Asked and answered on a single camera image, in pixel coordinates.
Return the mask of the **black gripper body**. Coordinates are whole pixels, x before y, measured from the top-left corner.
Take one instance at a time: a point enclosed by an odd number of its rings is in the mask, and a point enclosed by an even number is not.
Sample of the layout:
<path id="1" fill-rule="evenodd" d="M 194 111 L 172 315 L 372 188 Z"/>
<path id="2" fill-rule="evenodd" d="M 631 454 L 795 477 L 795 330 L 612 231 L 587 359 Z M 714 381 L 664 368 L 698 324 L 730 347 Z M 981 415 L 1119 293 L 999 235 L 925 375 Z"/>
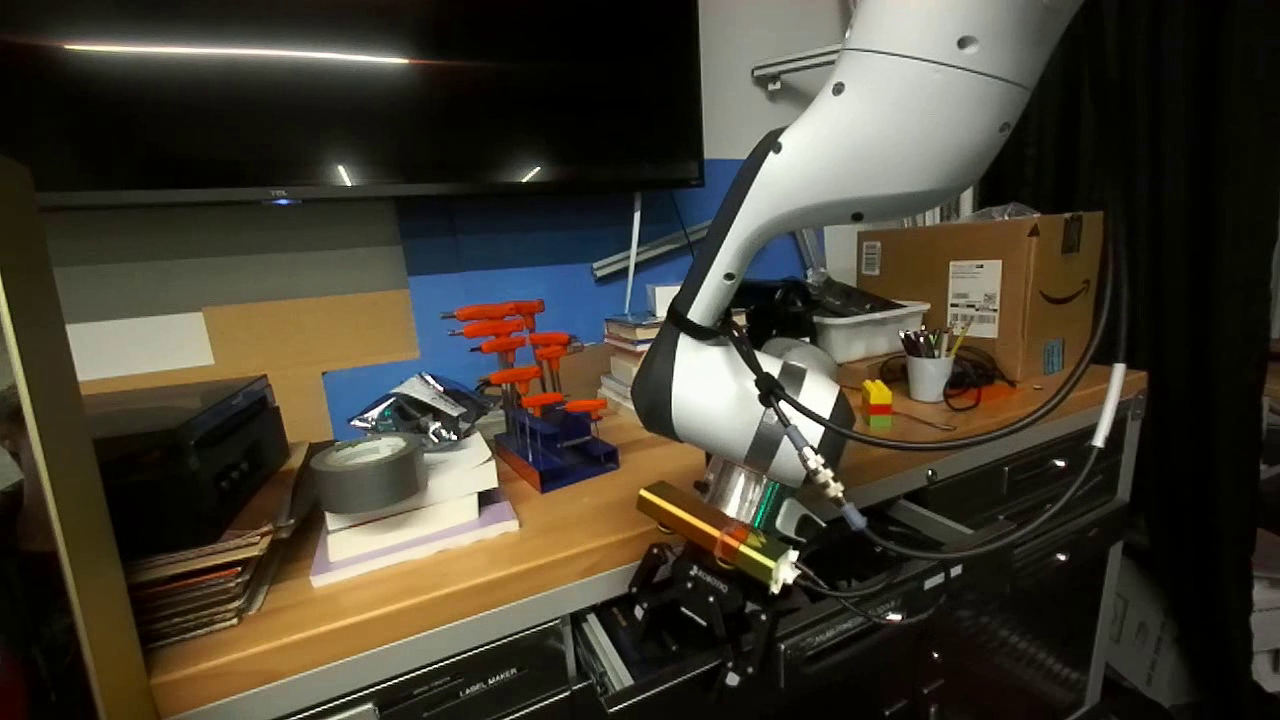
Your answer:
<path id="1" fill-rule="evenodd" d="M 650 544 L 627 581 L 627 597 L 645 634 L 698 629 L 723 649 L 730 670 L 759 670 L 769 656 L 771 608 L 701 548 Z"/>

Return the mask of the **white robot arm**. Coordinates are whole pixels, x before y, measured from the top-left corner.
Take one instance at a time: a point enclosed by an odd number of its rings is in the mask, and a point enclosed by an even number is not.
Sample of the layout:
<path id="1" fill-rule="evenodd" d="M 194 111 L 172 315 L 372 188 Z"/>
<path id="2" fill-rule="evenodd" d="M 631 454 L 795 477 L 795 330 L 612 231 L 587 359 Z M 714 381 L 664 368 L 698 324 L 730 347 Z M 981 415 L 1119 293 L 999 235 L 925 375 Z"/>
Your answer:
<path id="1" fill-rule="evenodd" d="M 836 490 L 851 405 L 828 371 L 734 333 L 745 271 L 785 231 L 904 220 L 973 188 L 1081 6 L 857 0 L 817 101 L 739 164 L 631 381 L 641 424 L 763 481 Z"/>

